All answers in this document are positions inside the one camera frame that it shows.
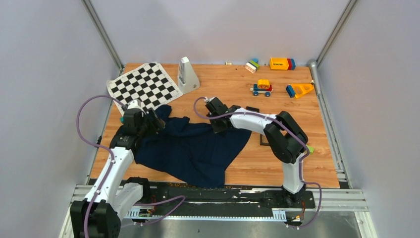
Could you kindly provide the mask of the navy blue garment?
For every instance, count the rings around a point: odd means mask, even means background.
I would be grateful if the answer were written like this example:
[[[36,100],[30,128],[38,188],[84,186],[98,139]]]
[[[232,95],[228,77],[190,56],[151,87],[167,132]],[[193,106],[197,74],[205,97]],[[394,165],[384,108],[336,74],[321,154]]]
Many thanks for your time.
[[[135,163],[166,172],[193,186],[223,187],[226,169],[244,149],[251,132],[229,128],[214,133],[208,123],[191,123],[188,117],[171,117],[171,112],[169,105],[156,109],[165,128],[143,139]]]

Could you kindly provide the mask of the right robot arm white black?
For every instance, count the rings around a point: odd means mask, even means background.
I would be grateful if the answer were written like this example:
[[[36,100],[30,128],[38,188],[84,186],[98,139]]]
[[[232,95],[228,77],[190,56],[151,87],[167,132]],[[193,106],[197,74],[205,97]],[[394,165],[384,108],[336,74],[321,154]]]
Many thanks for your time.
[[[262,114],[240,106],[227,107],[219,98],[204,97],[215,133],[229,128],[245,129],[266,137],[269,147],[282,162],[283,200],[295,207],[303,200],[306,185],[303,182],[302,160],[307,155],[308,137],[293,117],[286,111],[279,114]]]

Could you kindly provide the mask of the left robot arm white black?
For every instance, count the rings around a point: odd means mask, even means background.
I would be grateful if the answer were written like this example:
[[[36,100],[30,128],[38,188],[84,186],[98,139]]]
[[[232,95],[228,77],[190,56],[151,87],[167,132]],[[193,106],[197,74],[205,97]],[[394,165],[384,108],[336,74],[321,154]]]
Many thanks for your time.
[[[121,221],[137,202],[148,204],[150,189],[137,181],[128,182],[118,191],[123,176],[134,161],[142,141],[161,132],[165,122],[153,109],[127,109],[123,124],[111,140],[107,164],[83,200],[70,206],[73,235],[76,238],[116,238]]]

